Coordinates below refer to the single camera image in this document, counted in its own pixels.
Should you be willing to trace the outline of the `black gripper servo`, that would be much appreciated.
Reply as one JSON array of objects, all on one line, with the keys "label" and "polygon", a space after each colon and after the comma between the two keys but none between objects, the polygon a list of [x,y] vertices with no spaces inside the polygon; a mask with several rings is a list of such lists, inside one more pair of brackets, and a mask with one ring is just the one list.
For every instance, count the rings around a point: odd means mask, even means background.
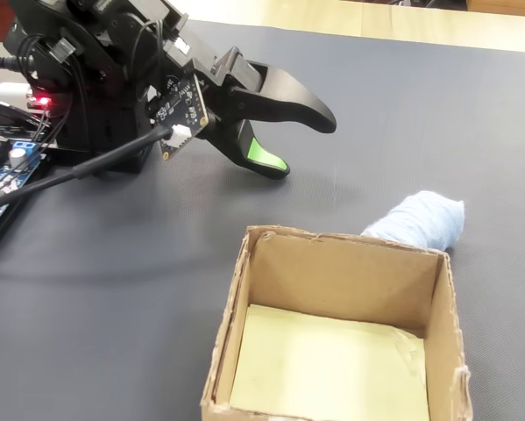
[{"label": "black gripper servo", "polygon": [[208,142],[241,168],[272,180],[290,174],[289,165],[257,140],[252,123],[296,122],[333,133],[337,121],[330,108],[287,71],[252,61],[262,76],[257,91],[245,87],[245,58],[233,47],[218,56],[187,27],[186,15],[162,20],[162,93],[175,89],[185,75],[196,75],[204,103],[216,115],[208,124]]}]

